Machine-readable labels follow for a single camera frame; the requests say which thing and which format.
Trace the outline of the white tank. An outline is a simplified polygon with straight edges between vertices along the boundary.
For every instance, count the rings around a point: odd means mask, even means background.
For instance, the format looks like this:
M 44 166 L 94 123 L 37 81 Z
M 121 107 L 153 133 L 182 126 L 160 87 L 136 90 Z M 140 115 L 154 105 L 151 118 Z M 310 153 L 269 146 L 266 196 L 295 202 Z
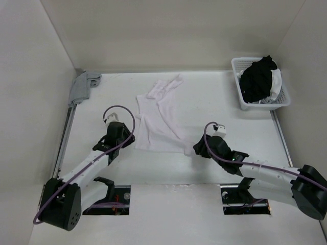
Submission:
M 269 96 L 260 100 L 259 104 L 272 104 L 278 99 L 278 96 L 282 88 L 282 76 L 280 69 L 271 70 L 272 73 L 272 85 Z
M 195 154 L 194 143 L 177 123 L 175 92 L 183 82 L 180 75 L 171 80 L 158 80 L 149 92 L 136 96 L 137 150 L 183 153 L 188 157 Z

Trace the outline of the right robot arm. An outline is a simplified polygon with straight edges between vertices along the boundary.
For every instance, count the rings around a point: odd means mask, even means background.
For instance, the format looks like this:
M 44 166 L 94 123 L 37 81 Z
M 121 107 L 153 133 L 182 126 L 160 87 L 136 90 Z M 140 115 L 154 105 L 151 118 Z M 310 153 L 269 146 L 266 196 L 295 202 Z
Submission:
M 213 159 L 227 173 L 242 177 L 238 198 L 249 203 L 270 199 L 298 208 L 306 216 L 322 221 L 326 216 L 326 179 L 310 165 L 278 168 L 246 163 L 247 153 L 233 151 L 220 136 L 204 135 L 193 146 L 196 155 Z

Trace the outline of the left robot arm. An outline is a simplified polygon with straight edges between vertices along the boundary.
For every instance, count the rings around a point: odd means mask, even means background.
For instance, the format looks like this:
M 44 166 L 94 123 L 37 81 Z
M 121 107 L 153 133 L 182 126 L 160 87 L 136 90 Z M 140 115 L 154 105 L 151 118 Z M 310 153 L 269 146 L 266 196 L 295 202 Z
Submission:
M 49 179 L 44 187 L 40 209 L 33 223 L 46 223 L 71 231 L 82 213 L 94 203 L 110 203 L 114 199 L 112 180 L 99 177 L 135 137 L 123 122 L 112 121 L 106 135 L 92 148 L 87 158 L 63 177 Z

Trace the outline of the black tank top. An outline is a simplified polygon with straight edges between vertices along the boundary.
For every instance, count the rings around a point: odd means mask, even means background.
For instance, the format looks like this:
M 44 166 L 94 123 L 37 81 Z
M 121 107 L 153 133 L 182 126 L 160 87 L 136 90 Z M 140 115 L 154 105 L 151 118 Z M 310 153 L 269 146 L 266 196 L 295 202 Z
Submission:
M 272 70 L 277 65 L 271 56 L 263 57 L 260 61 L 253 62 L 244 70 L 240 77 L 240 89 L 246 103 L 258 102 L 270 96 L 272 87 Z

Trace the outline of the white plastic basket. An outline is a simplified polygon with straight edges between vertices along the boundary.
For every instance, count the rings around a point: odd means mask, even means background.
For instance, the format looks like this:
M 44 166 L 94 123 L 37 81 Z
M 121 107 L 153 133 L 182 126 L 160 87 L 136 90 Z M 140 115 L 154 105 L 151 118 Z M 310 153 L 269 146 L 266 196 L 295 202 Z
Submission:
M 253 62 L 257 62 L 261 60 L 262 57 L 239 57 L 233 58 L 231 60 L 232 71 L 235 78 L 235 83 L 238 92 L 238 100 L 240 104 L 240 108 L 243 111 L 251 111 L 251 110 L 261 110 L 261 111 L 274 111 L 280 107 L 287 107 L 291 104 L 291 97 L 286 88 L 286 85 L 282 83 L 281 91 L 277 97 L 277 99 L 268 104 L 263 103 L 246 103 L 243 100 L 243 96 L 241 95 L 241 89 L 239 85 L 240 78 L 237 76 L 242 70 L 247 69 L 252 65 Z

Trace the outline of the left metal table rail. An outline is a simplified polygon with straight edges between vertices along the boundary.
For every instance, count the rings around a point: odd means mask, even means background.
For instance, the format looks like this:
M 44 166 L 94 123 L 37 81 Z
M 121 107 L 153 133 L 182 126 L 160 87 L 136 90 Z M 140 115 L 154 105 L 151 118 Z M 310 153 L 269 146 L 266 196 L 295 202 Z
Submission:
M 66 121 L 64 124 L 62 136 L 61 136 L 61 141 L 59 145 L 59 150 L 58 154 L 56 157 L 56 161 L 52 170 L 52 173 L 50 175 L 51 178 L 57 178 L 60 175 L 62 164 L 63 164 L 63 158 L 65 155 L 68 139 L 70 136 L 73 120 L 75 117 L 75 112 L 76 112 L 76 105 L 69 107 L 66 115 Z

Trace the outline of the metal table rail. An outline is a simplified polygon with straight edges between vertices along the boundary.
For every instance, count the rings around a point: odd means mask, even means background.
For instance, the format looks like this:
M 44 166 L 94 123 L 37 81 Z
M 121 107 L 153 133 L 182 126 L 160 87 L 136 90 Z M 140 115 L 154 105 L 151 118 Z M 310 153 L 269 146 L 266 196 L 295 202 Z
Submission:
M 51 178 L 57 178 L 60 175 L 62 164 L 63 164 L 63 158 L 65 155 L 68 139 L 70 136 L 73 120 L 75 117 L 75 112 L 76 112 L 76 105 L 69 107 L 66 115 L 66 121 L 64 124 L 62 136 L 61 136 L 61 141 L 59 145 L 59 150 L 58 154 L 56 157 L 56 161 L 52 170 L 52 173 L 50 175 Z
M 271 118 L 273 120 L 273 123 L 274 123 L 274 126 L 278 132 L 278 138 L 283 146 L 283 149 L 284 149 L 284 152 L 285 152 L 285 155 L 288 159 L 288 165 L 290 167 L 293 167 L 293 162 L 292 162 L 292 159 L 291 159 L 291 156 L 290 156 L 290 153 L 289 153 L 289 150 L 288 150 L 288 147 L 287 147 L 287 144 L 286 144 L 286 141 L 285 141 L 285 137 L 284 137 L 284 134 L 282 132 L 282 128 L 281 128 L 281 125 L 280 125 L 280 122 L 278 120 L 278 117 L 277 117 L 277 113 L 275 111 L 270 111 L 270 114 L 271 114 Z

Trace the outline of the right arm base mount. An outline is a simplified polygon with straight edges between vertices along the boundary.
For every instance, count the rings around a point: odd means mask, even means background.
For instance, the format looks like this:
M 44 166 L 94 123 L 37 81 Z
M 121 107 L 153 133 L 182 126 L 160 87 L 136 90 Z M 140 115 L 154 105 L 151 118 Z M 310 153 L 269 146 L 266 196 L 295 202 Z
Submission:
M 255 199 L 242 193 L 237 185 L 220 186 L 224 215 L 270 215 L 267 199 Z

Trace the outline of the right metal table rail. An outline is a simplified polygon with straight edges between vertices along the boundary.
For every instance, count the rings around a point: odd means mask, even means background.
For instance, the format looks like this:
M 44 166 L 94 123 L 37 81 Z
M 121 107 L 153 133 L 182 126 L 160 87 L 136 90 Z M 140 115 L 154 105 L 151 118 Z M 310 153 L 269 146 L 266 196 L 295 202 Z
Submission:
M 278 117 L 277 117 L 277 113 L 275 111 L 270 111 L 270 114 L 271 114 L 271 118 L 273 120 L 273 123 L 274 123 L 274 126 L 278 132 L 278 138 L 283 146 L 283 149 L 284 149 L 284 152 L 285 152 L 285 155 L 288 159 L 288 165 L 290 167 L 293 167 L 293 162 L 292 162 L 292 159 L 291 159 L 291 156 L 290 156 L 290 153 L 289 153 L 289 150 L 288 150 L 288 147 L 287 147 L 287 144 L 286 144 L 286 141 L 285 141 L 285 137 L 284 137 L 284 134 L 282 132 L 282 128 L 281 128 L 281 125 L 280 125 L 280 122 L 278 120 Z

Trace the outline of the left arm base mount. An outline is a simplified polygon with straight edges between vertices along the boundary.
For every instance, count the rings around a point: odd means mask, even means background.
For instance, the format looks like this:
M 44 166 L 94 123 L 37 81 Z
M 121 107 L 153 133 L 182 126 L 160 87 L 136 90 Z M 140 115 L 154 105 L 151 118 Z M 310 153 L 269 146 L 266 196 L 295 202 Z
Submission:
M 129 215 L 131 186 L 115 186 L 112 194 L 93 202 L 83 215 Z

